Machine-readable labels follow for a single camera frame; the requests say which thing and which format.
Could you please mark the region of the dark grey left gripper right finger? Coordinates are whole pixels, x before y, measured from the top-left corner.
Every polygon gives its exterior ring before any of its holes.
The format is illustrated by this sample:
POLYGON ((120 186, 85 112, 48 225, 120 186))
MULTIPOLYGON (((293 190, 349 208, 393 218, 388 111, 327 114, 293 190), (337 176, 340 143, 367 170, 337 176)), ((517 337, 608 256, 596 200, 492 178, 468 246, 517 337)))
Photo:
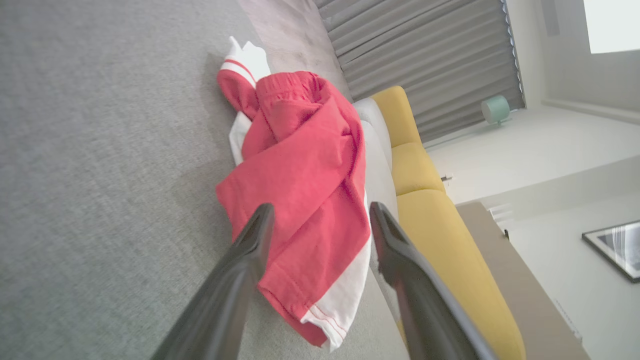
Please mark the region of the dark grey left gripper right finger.
POLYGON ((489 342, 386 205, 372 202, 369 217, 378 271, 397 295, 409 357, 496 359, 489 342))

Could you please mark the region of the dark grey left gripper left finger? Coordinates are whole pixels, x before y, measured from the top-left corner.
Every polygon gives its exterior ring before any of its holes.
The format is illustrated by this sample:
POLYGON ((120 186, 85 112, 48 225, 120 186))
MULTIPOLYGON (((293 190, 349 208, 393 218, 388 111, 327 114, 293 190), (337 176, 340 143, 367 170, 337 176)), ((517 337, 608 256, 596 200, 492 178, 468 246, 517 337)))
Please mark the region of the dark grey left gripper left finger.
POLYGON ((275 224, 259 205, 164 338, 154 360, 235 360, 250 300, 268 263, 275 224))

